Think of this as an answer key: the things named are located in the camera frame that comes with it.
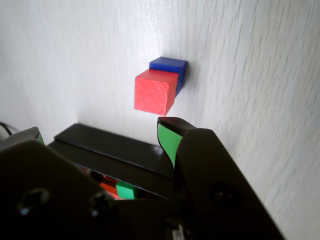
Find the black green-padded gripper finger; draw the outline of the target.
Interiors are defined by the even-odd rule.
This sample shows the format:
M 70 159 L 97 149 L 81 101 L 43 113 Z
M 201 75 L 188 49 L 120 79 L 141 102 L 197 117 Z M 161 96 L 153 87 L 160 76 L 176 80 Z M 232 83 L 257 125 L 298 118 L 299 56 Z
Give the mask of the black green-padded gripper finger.
M 112 201 L 96 181 L 46 146 L 37 127 L 0 145 L 3 240 L 106 240 Z
M 281 240 L 283 235 L 217 135 L 179 117 L 159 117 L 157 138 L 184 195 L 198 240 Z

